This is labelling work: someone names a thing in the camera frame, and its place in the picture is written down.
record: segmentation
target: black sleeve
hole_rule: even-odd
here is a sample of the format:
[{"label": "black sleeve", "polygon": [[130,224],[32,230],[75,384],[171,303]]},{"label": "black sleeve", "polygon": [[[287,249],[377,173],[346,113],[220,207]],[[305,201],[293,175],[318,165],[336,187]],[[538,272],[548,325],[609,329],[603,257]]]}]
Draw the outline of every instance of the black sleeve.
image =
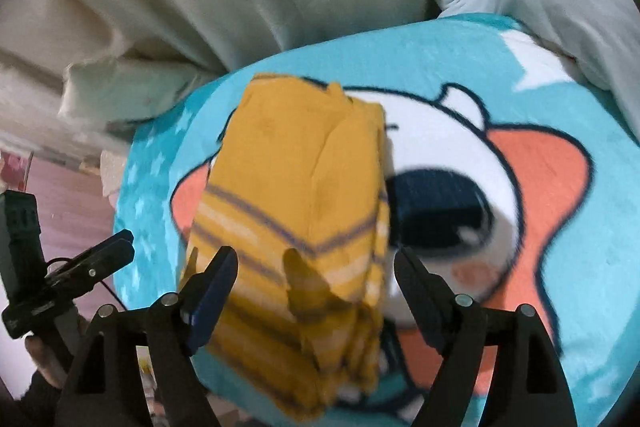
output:
[{"label": "black sleeve", "polygon": [[36,371],[27,392],[17,404],[34,427],[53,427],[59,399],[60,390],[49,385]]}]

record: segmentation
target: bed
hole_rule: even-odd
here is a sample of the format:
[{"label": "bed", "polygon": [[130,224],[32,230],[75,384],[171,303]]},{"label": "bed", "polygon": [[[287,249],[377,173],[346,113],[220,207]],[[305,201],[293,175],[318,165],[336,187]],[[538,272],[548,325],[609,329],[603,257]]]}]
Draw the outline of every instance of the bed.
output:
[{"label": "bed", "polygon": [[[612,96],[511,18],[458,15],[286,52],[200,88],[143,125],[116,214],[115,228],[135,237],[134,262],[114,279],[125,303],[147,306],[175,290],[220,131],[246,84],[264,71],[338,81],[351,96],[380,102],[398,127],[388,133],[397,156],[387,186],[401,191],[401,175],[419,165],[446,166],[479,187],[496,234],[506,237],[492,246],[504,256],[504,270],[497,283],[487,277],[474,263],[480,251],[470,251],[463,275],[454,274],[453,262],[441,269],[485,305],[514,309],[526,301],[539,309],[561,353],[579,424],[598,425],[640,360],[640,150]],[[421,131],[436,112],[453,116],[444,142]],[[470,141],[452,140],[462,129],[471,131],[462,133]],[[431,189],[424,190],[428,198]],[[403,205],[398,196],[392,213],[400,221],[411,211]],[[345,393],[313,425],[405,425],[417,413],[439,361],[394,301],[398,293],[389,292],[378,390]],[[268,425],[294,425],[205,349],[193,362],[213,393]],[[466,425],[478,423],[490,364],[489,354]]]}]

